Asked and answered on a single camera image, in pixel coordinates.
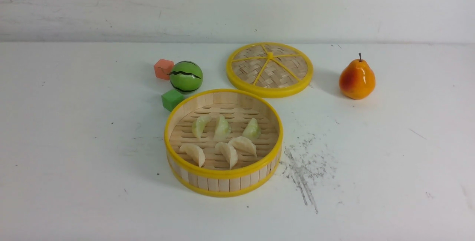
dumpling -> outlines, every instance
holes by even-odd
[[[219,142],[214,147],[215,151],[219,151],[226,161],[229,163],[229,169],[232,169],[238,163],[238,153],[236,149],[229,145],[229,143]]]
[[[261,136],[261,128],[259,128],[257,119],[252,118],[251,121],[249,121],[246,129],[244,129],[242,132],[242,136],[250,139],[251,141],[258,139],[259,136]]]
[[[180,146],[180,152],[185,152],[190,156],[193,161],[195,161],[198,166],[201,168],[205,163],[206,157],[203,149],[200,146],[191,143],[185,143]]]
[[[206,124],[211,121],[211,116],[208,115],[203,115],[197,118],[197,120],[193,121],[193,124],[191,125],[191,132],[193,133],[193,136],[198,138],[198,140],[202,139],[202,133],[203,130],[206,127]]]
[[[231,126],[227,122],[223,115],[220,115],[216,121],[216,127],[214,129],[214,141],[224,141],[231,133]]]
[[[258,157],[256,145],[244,136],[232,138],[228,143],[237,150],[241,150],[253,155],[254,157]]]

gray smudge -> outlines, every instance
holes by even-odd
[[[292,180],[302,194],[304,204],[308,205],[310,202],[314,206],[315,213],[318,214],[311,187],[322,183],[324,179],[334,179],[337,168],[332,165],[337,161],[327,144],[322,150],[312,148],[317,137],[313,133],[307,133],[307,135],[309,136],[307,138],[298,138],[300,142],[297,145],[284,148],[284,154],[289,158],[289,163],[281,162],[285,165],[285,170],[281,175]]]

yellow plastic rim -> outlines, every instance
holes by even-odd
[[[280,67],[285,69],[287,72],[289,72],[289,74],[292,75],[297,80],[299,80],[299,82],[295,83],[294,85],[291,85],[289,87],[284,87],[284,88],[264,88],[264,87],[259,87],[259,86],[249,84],[249,83],[243,81],[242,79],[240,79],[234,73],[233,68],[232,68],[232,64],[234,62],[241,61],[241,60],[239,60],[239,59],[238,60],[233,60],[233,58],[238,53],[242,52],[243,50],[246,50],[247,48],[252,47],[252,46],[256,46],[256,45],[262,46],[263,50],[266,52],[267,55],[269,55],[269,53],[267,52],[264,45],[278,45],[278,46],[282,46],[282,47],[285,47],[285,48],[288,48],[288,49],[294,51],[295,53],[297,53],[294,56],[301,56],[302,58],[304,58],[305,62],[307,63],[307,75],[305,75],[305,77],[303,79],[299,79],[292,73],[291,70],[287,69],[284,65],[282,65],[277,60],[273,60],[272,57],[268,56],[268,57],[259,57],[259,58],[267,58],[267,60],[266,60],[266,63],[264,63],[264,65],[261,69],[261,72],[256,77],[256,80],[254,81],[254,84],[259,79],[259,77],[262,73],[262,70],[266,67],[267,63],[270,62],[271,60],[273,62],[275,62],[276,64],[280,65]],[[258,95],[259,97],[264,97],[264,98],[280,98],[280,97],[288,97],[288,96],[291,96],[291,95],[294,95],[294,94],[298,94],[299,92],[303,91],[310,84],[310,82],[312,81],[312,76],[314,74],[314,67],[313,67],[312,62],[310,61],[310,59],[304,53],[302,53],[300,50],[298,50],[298,49],[296,49],[292,46],[288,46],[288,45],[281,44],[281,43],[261,42],[261,43],[252,43],[252,44],[243,46],[243,47],[237,49],[236,51],[234,51],[234,53],[232,53],[229,56],[229,58],[227,59],[226,74],[227,74],[227,78],[229,79],[231,84],[234,85],[234,87],[236,87],[239,90],[243,90],[243,91],[246,91],[246,92],[251,92],[255,95]]]
[[[254,191],[257,188],[261,187],[263,184],[265,184],[270,179],[270,177],[272,177],[272,175],[275,173],[275,171],[277,170],[277,167],[279,165],[279,160],[277,160],[277,162],[275,163],[275,168],[273,170],[271,170],[270,173],[265,178],[263,178],[259,182],[256,182],[255,184],[253,184],[249,187],[246,187],[244,189],[237,190],[237,191],[234,191],[234,192],[214,192],[214,191],[204,190],[204,189],[195,187],[193,185],[190,185],[183,178],[181,178],[180,175],[178,175],[178,173],[175,172],[173,167],[170,165],[170,161],[168,161],[168,165],[170,166],[171,172],[173,173],[175,178],[177,178],[177,180],[179,182],[181,182],[182,185],[184,185],[185,187],[187,187],[188,189],[190,189],[194,192],[197,192],[197,193],[203,194],[203,195],[207,195],[207,196],[213,196],[213,197],[233,197],[233,196],[239,196],[239,195],[243,195],[243,194],[249,193],[251,191]]]
[[[168,126],[170,125],[171,118],[173,118],[173,116],[175,115],[177,110],[180,109],[180,107],[182,107],[183,105],[185,105],[188,101],[190,101],[194,98],[200,97],[201,95],[212,94],[214,92],[234,92],[234,93],[237,93],[237,94],[248,95],[250,97],[253,97],[253,98],[259,100],[263,104],[265,104],[272,111],[272,113],[275,115],[275,117],[278,121],[278,124],[279,124],[279,136],[278,136],[277,142],[275,143],[275,146],[272,148],[272,150],[263,159],[257,161],[256,163],[248,165],[246,167],[242,167],[242,168],[235,169],[235,170],[209,170],[209,169],[200,168],[198,166],[195,166],[195,165],[187,162],[186,160],[184,160],[183,158],[178,156],[178,154],[175,152],[175,150],[173,150],[173,148],[171,147],[171,144],[170,144],[170,140],[168,139]],[[171,111],[170,116],[168,116],[167,123],[165,124],[165,131],[163,132],[163,139],[165,141],[165,147],[167,148],[167,152],[168,152],[168,154],[170,154],[172,156],[172,158],[175,160],[175,162],[181,168],[183,168],[187,172],[192,173],[194,175],[198,175],[198,176],[202,176],[202,177],[206,177],[206,178],[211,178],[211,179],[235,179],[235,178],[240,178],[242,176],[250,175],[250,174],[256,172],[257,170],[260,170],[264,166],[271,163],[271,161],[274,160],[275,157],[278,155],[279,150],[282,147],[282,140],[284,138],[283,136],[284,136],[284,128],[282,127],[282,121],[280,120],[280,117],[277,114],[277,111],[268,102],[266,102],[264,99],[254,95],[250,92],[244,92],[244,91],[234,90],[234,89],[209,90],[209,91],[201,92],[199,94],[195,94],[192,97],[187,98],[183,102],[179,103]]]

red cube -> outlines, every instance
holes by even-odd
[[[155,76],[159,79],[170,80],[168,74],[171,72],[174,65],[173,61],[164,59],[158,60],[158,62],[153,66],[155,69]]]

green ball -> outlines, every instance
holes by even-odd
[[[190,61],[178,62],[170,72],[170,83],[182,94],[190,94],[203,83],[202,69]]]

